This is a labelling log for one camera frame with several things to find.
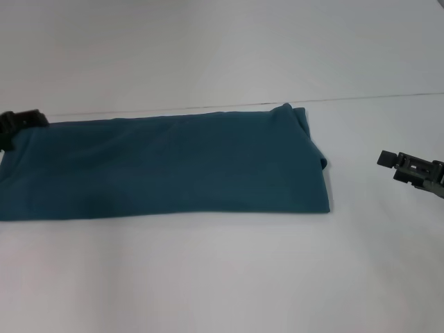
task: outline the white backdrop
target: white backdrop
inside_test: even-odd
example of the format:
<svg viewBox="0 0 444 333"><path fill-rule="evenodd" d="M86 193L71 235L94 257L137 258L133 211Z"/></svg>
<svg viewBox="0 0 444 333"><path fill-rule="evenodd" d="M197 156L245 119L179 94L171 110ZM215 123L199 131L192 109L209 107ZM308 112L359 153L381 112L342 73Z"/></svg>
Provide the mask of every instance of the white backdrop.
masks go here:
<svg viewBox="0 0 444 333"><path fill-rule="evenodd" d="M3 0L0 110L444 92L436 0Z"/></svg>

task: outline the white table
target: white table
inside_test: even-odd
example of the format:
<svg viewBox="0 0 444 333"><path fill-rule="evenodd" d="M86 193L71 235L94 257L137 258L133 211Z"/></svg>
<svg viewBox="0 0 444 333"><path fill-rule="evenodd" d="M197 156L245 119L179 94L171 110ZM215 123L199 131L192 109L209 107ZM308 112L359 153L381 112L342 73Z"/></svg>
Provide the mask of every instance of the white table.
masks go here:
<svg viewBox="0 0 444 333"><path fill-rule="evenodd" d="M442 158L443 105L304 103L331 214L1 224L2 330L442 332L444 201L376 161Z"/></svg>

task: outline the folded cloth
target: folded cloth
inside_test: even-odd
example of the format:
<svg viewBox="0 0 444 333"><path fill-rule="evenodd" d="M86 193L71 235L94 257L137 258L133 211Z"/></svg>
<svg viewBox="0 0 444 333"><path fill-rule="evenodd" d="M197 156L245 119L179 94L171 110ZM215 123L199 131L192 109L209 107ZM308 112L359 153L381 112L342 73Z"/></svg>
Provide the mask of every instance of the folded cloth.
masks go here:
<svg viewBox="0 0 444 333"><path fill-rule="evenodd" d="M305 109L52 123L13 139L0 220L329 212Z"/></svg>

